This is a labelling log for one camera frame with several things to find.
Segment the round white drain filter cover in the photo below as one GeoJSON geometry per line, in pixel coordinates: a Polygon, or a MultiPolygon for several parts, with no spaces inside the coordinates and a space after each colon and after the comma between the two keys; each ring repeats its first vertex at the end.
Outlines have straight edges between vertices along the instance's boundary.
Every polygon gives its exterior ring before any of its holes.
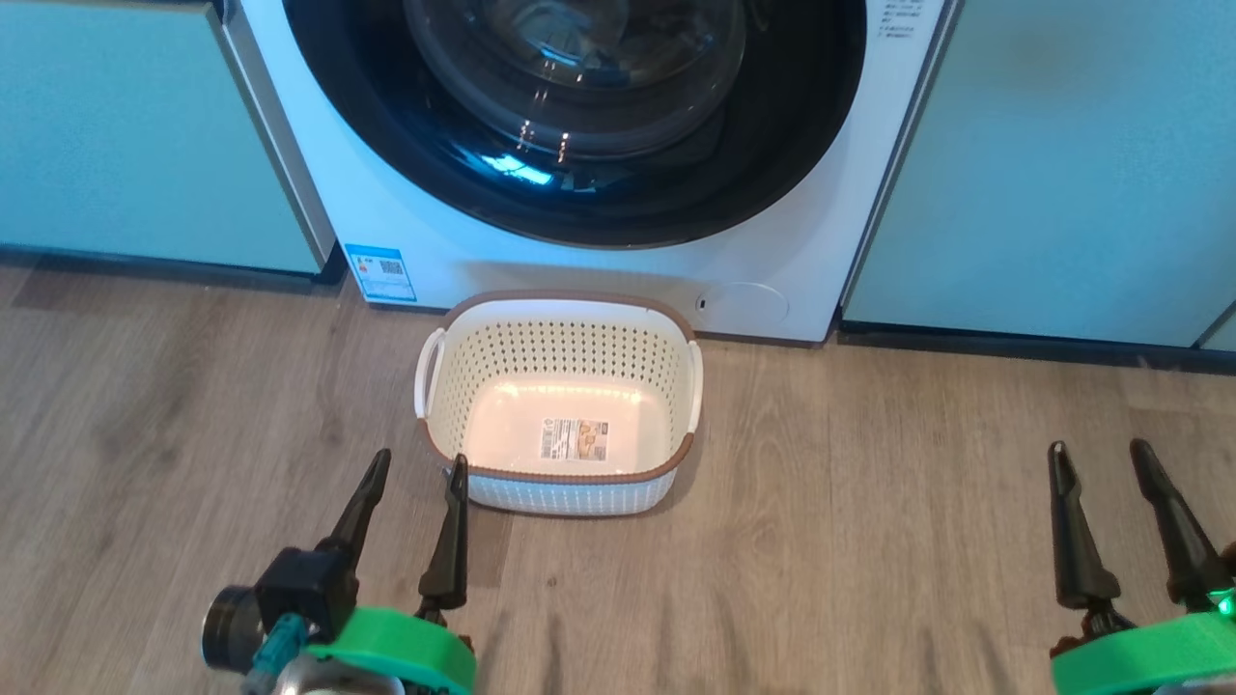
{"type": "Polygon", "coordinates": [[[705,333],[768,338],[789,314],[786,296],[761,283],[729,282],[709,286],[693,302],[705,333]]]}

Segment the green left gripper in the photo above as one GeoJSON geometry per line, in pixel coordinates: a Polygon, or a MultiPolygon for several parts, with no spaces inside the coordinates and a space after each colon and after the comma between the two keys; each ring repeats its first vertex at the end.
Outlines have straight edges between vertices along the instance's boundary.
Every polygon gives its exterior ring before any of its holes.
{"type": "MultiPolygon", "coordinates": [[[[320,552],[349,559],[356,570],[368,526],[387,485],[391,449],[379,449],[370,463],[320,552]]],[[[430,564],[418,584],[419,613],[442,613],[467,603],[468,587],[468,460],[459,454],[445,491],[446,514],[438,532],[430,564]]],[[[309,654],[389,676],[430,695],[473,695],[477,655],[451,629],[384,607],[358,607],[337,638],[310,644],[309,654]]]]}

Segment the pale green cabinet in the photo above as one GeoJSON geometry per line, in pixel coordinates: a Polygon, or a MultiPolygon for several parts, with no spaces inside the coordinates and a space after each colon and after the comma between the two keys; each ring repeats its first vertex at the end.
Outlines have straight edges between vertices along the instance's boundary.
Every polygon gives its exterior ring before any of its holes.
{"type": "Polygon", "coordinates": [[[848,322],[1190,348],[1236,302],[1236,0],[964,0],[848,322]]]}
{"type": "Polygon", "coordinates": [[[1232,301],[1217,317],[1217,320],[1213,322],[1206,331],[1196,339],[1196,348],[1236,352],[1236,301],[1232,301]]]}
{"type": "Polygon", "coordinates": [[[0,245],[323,272],[247,1],[0,0],[0,245]]]}

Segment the white front-load washing machine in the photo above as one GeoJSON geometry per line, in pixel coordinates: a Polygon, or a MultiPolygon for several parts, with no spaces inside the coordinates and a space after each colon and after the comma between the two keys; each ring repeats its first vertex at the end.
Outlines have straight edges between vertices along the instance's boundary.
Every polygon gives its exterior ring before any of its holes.
{"type": "Polygon", "coordinates": [[[297,48],[284,0],[248,0],[243,14],[346,261],[345,242],[398,249],[405,260],[417,303],[370,303],[449,310],[481,293],[622,293],[670,305],[701,331],[697,296],[709,286],[750,282],[786,296],[789,313],[776,336],[744,338],[816,344],[829,334],[904,124],[939,53],[941,27],[959,6],[959,0],[865,2],[857,100],[829,153],[780,202],[745,223],[655,249],[550,242],[503,232],[445,207],[344,122],[297,48]]]}

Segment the dark cabinet kickboard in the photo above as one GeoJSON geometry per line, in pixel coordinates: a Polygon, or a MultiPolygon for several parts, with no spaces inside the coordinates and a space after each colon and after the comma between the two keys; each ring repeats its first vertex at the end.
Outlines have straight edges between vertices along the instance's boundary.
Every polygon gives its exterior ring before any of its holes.
{"type": "Polygon", "coordinates": [[[0,267],[300,296],[336,294],[351,272],[349,261],[337,245],[328,255],[323,272],[315,275],[106,254],[44,254],[40,249],[10,245],[0,245],[0,267]]]}
{"type": "Polygon", "coordinates": [[[1147,369],[1167,373],[1236,375],[1236,352],[1204,350],[1204,348],[1094,343],[1094,340],[1056,336],[892,325],[886,322],[842,320],[834,335],[837,343],[857,348],[967,352],[967,355],[1072,362],[1107,366],[1107,369],[1147,369]]]}

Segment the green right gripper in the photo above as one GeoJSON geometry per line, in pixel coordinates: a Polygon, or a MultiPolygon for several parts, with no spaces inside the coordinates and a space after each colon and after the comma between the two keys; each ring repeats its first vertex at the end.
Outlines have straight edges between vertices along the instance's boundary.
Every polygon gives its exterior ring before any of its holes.
{"type": "MultiPolygon", "coordinates": [[[[1130,441],[1140,493],[1161,534],[1170,602],[1188,613],[1084,642],[1052,659],[1056,695],[1128,695],[1236,676],[1232,573],[1146,439],[1130,441]]],[[[1110,606],[1119,580],[1104,566],[1085,511],[1082,480],[1064,441],[1048,448],[1056,602],[1068,610],[1110,606]]]]}

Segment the cream perforated laundry basket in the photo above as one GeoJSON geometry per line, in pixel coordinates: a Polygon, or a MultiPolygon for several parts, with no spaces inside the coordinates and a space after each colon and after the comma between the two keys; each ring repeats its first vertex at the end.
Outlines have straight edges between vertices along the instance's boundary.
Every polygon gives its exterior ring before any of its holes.
{"type": "Polygon", "coordinates": [[[702,411],[696,335],[632,296],[486,293],[430,334],[414,373],[420,430],[468,502],[545,517],[654,510],[688,458],[702,411]],[[604,463],[539,458],[543,419],[609,423],[604,463]]]}

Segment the rectangular basket product label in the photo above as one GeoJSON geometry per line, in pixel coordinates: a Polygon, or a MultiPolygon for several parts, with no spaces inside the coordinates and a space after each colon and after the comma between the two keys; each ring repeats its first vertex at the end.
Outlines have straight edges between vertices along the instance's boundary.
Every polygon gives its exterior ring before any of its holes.
{"type": "Polygon", "coordinates": [[[606,420],[545,418],[540,425],[539,458],[604,463],[608,460],[608,435],[606,420]]]}

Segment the round black glass washer door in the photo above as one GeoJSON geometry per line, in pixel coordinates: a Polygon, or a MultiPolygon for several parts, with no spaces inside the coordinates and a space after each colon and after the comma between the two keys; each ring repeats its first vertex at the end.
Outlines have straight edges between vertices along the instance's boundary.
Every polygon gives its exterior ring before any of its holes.
{"type": "Polygon", "coordinates": [[[527,237],[724,232],[829,153],[865,0],[284,0],[328,101],[445,207],[527,237]]]}

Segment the blue energy label sticker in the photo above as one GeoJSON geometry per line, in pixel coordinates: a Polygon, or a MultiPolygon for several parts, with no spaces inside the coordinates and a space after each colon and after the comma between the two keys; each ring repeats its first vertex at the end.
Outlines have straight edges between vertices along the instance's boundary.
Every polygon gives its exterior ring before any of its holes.
{"type": "Polygon", "coordinates": [[[375,303],[414,304],[418,296],[407,276],[405,260],[398,249],[383,249],[362,242],[345,242],[353,279],[363,298],[375,303]]]}

